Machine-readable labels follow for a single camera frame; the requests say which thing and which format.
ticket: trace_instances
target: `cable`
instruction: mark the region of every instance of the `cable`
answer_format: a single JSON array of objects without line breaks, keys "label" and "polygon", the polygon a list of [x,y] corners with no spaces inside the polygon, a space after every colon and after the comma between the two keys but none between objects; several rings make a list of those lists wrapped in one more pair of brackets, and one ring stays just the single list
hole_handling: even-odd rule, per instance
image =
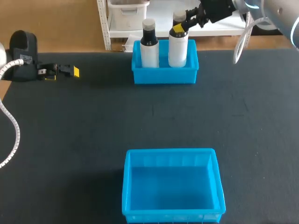
[{"label": "cable", "polygon": [[[24,63],[26,63],[24,60],[17,59],[17,60],[11,61],[11,62],[7,63],[6,65],[4,65],[4,67],[0,70],[0,80],[2,79],[4,73],[8,69],[10,69],[11,67],[16,66],[16,65],[23,65]],[[15,143],[14,143],[14,148],[11,151],[11,153],[8,155],[8,157],[2,163],[0,163],[0,169],[1,169],[2,167],[4,167],[12,159],[12,157],[15,154],[15,152],[17,151],[17,149],[19,147],[19,143],[20,143],[21,132],[20,132],[20,127],[18,125],[18,122],[11,115],[11,113],[5,108],[5,106],[3,105],[1,99],[0,99],[0,109],[11,120],[11,122],[13,123],[14,128],[15,128]]]},{"label": "cable", "polygon": [[272,24],[271,20],[266,16],[265,14],[265,10],[264,10],[264,4],[265,4],[265,1],[264,0],[261,0],[261,11],[262,11],[262,15],[263,17],[258,19],[258,20],[255,20],[254,22],[252,22],[251,24],[249,24],[247,27],[245,27],[242,35],[240,36],[239,38],[239,41],[235,47],[235,50],[234,50],[234,58],[233,58],[233,63],[234,64],[237,64],[240,57],[241,57],[241,54],[243,52],[243,49],[244,49],[244,44],[246,42],[246,39],[248,39],[248,35],[250,34],[251,35],[251,32],[252,32],[252,28],[261,23],[261,22],[267,22],[267,23],[270,23]]},{"label": "cable", "polygon": [[[252,17],[251,17],[250,12],[248,12],[248,13],[246,13],[246,25],[245,25],[245,28],[247,28],[250,25],[251,22],[252,22]],[[249,43],[249,39],[250,39],[250,36],[251,36],[252,28],[253,27],[251,27],[247,32],[244,31],[245,36],[241,39],[240,45],[237,45],[238,46],[238,50],[236,52],[237,53],[237,57],[236,58],[238,58],[237,62],[238,62],[238,60],[239,60],[239,58],[240,58],[240,56],[242,54],[242,51],[243,51],[244,47],[248,47],[248,43]]]}]

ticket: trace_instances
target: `bottle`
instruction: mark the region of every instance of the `bottle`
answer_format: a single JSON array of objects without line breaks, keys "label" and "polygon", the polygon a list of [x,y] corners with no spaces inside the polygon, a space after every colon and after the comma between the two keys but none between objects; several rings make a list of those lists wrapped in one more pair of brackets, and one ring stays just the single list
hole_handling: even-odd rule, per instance
[{"label": "bottle", "polygon": [[143,68],[159,68],[159,40],[156,37],[155,26],[154,19],[145,19],[142,22],[140,52]]},{"label": "bottle", "polygon": [[[186,11],[173,13],[173,26],[186,21]],[[176,33],[173,29],[169,32],[168,63],[173,68],[181,68],[186,65],[188,48],[188,31]]]}]

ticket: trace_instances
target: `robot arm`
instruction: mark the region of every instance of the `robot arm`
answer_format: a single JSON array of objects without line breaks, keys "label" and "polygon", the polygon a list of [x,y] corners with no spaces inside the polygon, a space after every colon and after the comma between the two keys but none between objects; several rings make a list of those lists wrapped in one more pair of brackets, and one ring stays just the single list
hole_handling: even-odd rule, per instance
[{"label": "robot arm", "polygon": [[227,18],[236,10],[251,12],[254,19],[267,17],[299,48],[299,0],[201,0],[198,8],[187,10],[187,20],[173,27],[175,32],[187,31],[197,23],[203,27]]}]

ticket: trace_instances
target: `empty blue bin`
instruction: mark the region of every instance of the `empty blue bin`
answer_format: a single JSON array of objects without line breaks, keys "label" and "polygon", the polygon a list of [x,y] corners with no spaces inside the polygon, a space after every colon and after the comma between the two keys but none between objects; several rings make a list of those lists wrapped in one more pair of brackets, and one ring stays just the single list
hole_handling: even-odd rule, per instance
[{"label": "empty blue bin", "polygon": [[135,84],[194,84],[199,69],[195,40],[188,41],[187,62],[183,68],[168,64],[168,40],[159,40],[160,68],[142,68],[140,41],[133,46],[132,71]]},{"label": "empty blue bin", "polygon": [[215,151],[129,150],[122,213],[128,223],[219,222],[225,202]]}]

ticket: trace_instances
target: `black mat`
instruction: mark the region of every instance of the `black mat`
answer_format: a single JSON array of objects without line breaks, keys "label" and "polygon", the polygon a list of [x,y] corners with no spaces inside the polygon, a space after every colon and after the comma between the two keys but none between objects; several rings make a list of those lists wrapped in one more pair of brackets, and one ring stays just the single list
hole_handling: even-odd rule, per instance
[{"label": "black mat", "polygon": [[[13,83],[4,105],[21,144],[0,169],[1,224],[124,224],[125,153],[214,148],[221,223],[299,223],[299,55],[200,52],[196,85],[134,86],[130,54],[45,54],[82,78]],[[0,158],[14,128],[0,113]]]}]

